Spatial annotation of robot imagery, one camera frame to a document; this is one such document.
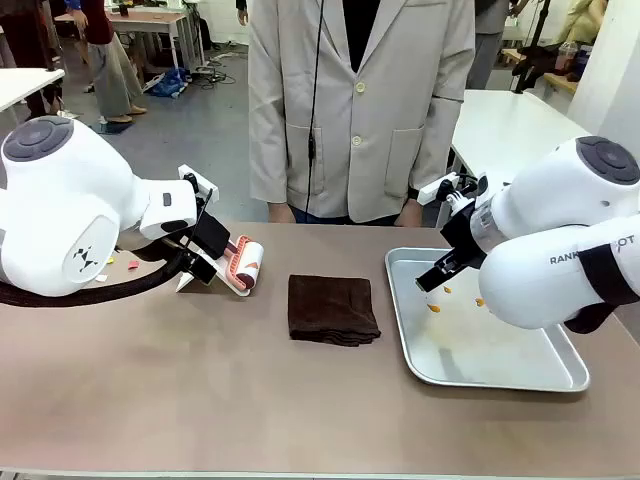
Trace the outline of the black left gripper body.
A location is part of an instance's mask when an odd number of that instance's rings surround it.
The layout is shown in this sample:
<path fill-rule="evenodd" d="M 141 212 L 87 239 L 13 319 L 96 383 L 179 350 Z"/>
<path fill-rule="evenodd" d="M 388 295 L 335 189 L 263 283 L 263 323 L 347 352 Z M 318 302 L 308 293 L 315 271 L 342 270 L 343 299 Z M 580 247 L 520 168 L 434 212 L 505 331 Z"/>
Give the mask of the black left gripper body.
<path fill-rule="evenodd" d="M 195 244 L 212 259 L 222 257 L 230 232 L 213 216 L 202 216 L 195 226 Z"/>

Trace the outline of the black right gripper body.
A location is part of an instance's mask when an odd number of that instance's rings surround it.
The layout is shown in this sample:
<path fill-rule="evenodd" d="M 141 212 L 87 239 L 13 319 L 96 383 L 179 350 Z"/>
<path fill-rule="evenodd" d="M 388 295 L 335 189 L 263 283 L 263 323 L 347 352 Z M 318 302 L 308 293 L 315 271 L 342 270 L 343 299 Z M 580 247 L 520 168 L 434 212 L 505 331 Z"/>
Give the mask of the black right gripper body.
<path fill-rule="evenodd" d="M 471 217 L 475 211 L 473 203 L 454 214 L 440 233 L 451 250 L 439 260 L 443 266 L 480 266 L 486 253 L 479 247 L 471 232 Z"/>

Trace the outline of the person's left hand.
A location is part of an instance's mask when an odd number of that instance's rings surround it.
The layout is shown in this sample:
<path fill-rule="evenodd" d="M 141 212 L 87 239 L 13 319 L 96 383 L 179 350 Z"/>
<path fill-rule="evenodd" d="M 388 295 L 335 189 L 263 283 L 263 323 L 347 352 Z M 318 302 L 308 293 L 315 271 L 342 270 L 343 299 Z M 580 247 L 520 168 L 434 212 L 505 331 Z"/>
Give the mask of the person's left hand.
<path fill-rule="evenodd" d="M 404 204 L 394 225 L 397 227 L 420 228 L 423 220 L 423 206 L 409 198 Z"/>

